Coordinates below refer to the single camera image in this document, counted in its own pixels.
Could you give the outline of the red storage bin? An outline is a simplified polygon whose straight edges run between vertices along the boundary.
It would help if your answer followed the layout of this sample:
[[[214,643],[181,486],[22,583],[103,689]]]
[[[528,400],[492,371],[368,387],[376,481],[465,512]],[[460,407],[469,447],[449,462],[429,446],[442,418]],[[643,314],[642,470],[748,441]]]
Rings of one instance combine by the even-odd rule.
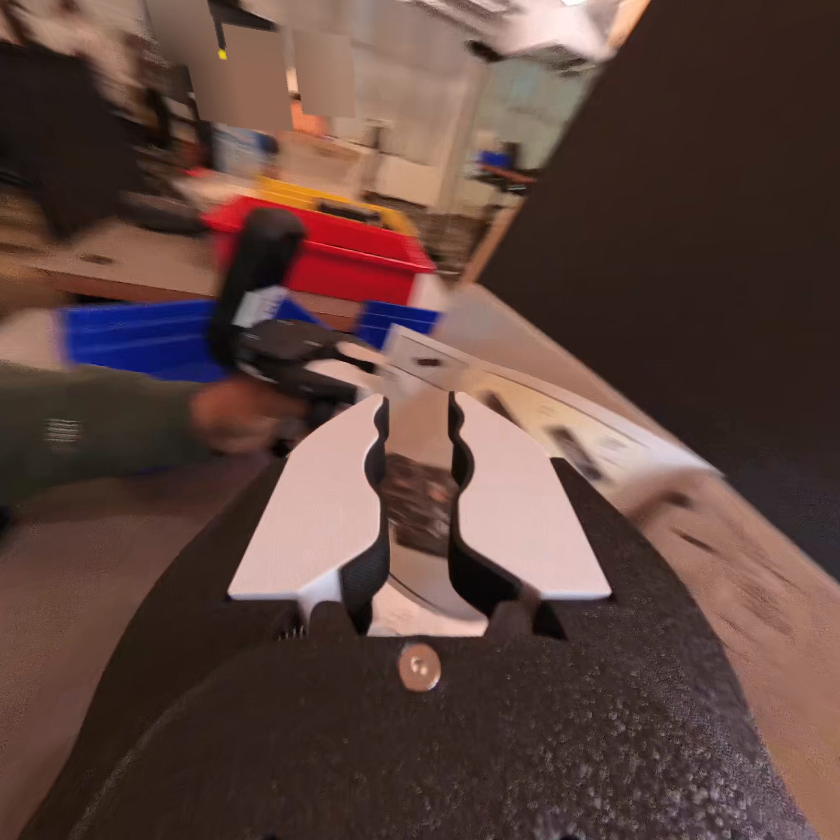
[[[212,235],[219,271],[228,267],[247,216],[263,208],[284,211],[304,227],[305,238],[285,282],[293,291],[406,305],[415,278],[437,270],[415,238],[309,209],[239,196],[200,213]]]

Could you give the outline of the lego instruction booklet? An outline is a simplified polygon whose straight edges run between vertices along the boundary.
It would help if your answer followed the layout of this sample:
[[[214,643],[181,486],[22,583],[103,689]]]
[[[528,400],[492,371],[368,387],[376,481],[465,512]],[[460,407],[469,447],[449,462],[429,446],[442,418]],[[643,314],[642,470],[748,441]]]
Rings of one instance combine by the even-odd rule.
[[[481,615],[448,579],[450,474],[448,393],[462,391],[565,459],[631,522],[668,495],[718,471],[683,445],[531,376],[478,360],[400,324],[362,327],[358,337],[383,357],[391,401],[385,500],[391,574],[374,599],[386,634],[476,635]]]

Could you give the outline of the yellow storage bin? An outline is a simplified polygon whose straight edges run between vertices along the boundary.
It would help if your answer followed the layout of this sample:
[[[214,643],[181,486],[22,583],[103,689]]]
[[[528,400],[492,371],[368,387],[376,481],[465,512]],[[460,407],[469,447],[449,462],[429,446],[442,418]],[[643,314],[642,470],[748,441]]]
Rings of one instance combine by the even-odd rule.
[[[403,212],[390,207],[368,204],[266,176],[260,176],[257,179],[255,190],[257,197],[262,200],[285,207],[307,209],[322,214],[327,213],[321,208],[323,204],[326,204],[328,208],[337,207],[344,211],[343,217],[353,221],[376,214],[380,219],[380,227],[400,235],[420,238],[419,230],[414,222]]]

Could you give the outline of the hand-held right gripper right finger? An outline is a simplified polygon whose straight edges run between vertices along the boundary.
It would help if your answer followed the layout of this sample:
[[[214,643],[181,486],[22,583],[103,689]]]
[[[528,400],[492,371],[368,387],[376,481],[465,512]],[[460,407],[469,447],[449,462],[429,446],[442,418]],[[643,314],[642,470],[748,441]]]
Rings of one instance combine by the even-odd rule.
[[[449,579],[467,602],[590,602],[613,590],[551,457],[464,392],[449,394]]]

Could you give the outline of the large black panel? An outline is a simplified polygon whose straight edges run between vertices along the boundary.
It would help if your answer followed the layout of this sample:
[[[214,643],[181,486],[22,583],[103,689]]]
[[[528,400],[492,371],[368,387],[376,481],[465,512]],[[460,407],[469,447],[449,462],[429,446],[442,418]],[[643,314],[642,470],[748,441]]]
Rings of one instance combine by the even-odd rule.
[[[479,283],[838,577],[839,2],[650,2]]]

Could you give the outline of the blue storage bin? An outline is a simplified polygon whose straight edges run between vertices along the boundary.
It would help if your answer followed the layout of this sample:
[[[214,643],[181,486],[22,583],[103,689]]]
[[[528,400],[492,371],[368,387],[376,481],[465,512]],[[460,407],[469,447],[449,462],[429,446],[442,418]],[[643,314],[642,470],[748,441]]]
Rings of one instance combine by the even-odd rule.
[[[223,369],[207,348],[211,301],[109,303],[59,310],[65,359],[150,375],[168,382],[217,382]],[[326,322],[287,298],[279,319]],[[350,334],[376,350],[385,345],[393,325],[421,334],[432,332],[440,312],[381,301],[362,303]]]

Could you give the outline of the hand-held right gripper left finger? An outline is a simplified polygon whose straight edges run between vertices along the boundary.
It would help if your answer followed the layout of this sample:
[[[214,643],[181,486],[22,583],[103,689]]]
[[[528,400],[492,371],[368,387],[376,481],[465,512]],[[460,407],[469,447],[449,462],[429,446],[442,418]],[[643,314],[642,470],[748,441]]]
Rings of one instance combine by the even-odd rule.
[[[382,503],[365,465],[386,439],[387,417],[387,400],[370,395],[291,451],[230,582],[232,600],[350,600],[341,570],[382,530]]]

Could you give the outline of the person's left hand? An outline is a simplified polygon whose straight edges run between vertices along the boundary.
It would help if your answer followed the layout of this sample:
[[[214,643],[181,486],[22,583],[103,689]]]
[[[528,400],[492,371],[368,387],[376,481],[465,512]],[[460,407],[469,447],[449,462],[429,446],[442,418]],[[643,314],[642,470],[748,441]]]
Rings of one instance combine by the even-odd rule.
[[[197,438],[220,455],[252,455],[306,434],[309,404],[265,382],[237,375],[207,385],[190,400]]]

